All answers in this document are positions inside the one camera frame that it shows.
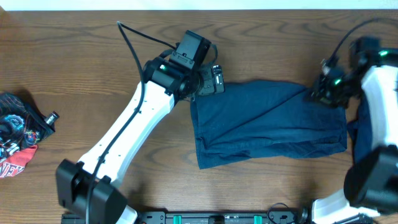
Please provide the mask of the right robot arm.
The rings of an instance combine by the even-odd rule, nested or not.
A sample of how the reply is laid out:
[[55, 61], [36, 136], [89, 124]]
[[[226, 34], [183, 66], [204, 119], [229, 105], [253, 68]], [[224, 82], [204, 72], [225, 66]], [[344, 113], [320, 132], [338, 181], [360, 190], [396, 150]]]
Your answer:
[[371, 150], [352, 165], [343, 188], [313, 201], [309, 223], [372, 223], [397, 213], [397, 49], [376, 37], [360, 37], [349, 47], [350, 72], [332, 56], [322, 65], [309, 99], [331, 108], [347, 107], [360, 96], [368, 104]]

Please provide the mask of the dark blue shorts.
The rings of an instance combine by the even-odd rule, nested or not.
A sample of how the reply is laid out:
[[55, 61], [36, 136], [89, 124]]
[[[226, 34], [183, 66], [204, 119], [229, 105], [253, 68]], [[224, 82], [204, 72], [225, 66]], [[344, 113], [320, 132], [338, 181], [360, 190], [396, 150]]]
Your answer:
[[223, 93], [190, 103], [198, 166], [252, 158], [308, 159], [347, 149], [346, 114], [308, 99], [291, 82], [228, 83]]

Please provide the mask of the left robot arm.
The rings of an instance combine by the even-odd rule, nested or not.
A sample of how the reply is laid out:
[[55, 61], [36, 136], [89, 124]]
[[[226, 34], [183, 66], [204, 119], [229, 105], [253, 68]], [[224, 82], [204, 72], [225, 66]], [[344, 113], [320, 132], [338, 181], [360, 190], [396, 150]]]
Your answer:
[[139, 66], [141, 80], [106, 134], [78, 162], [64, 159], [55, 178], [63, 223], [135, 223], [118, 190], [133, 158], [180, 100], [224, 92], [222, 68], [206, 55], [216, 45], [188, 30], [181, 42]]

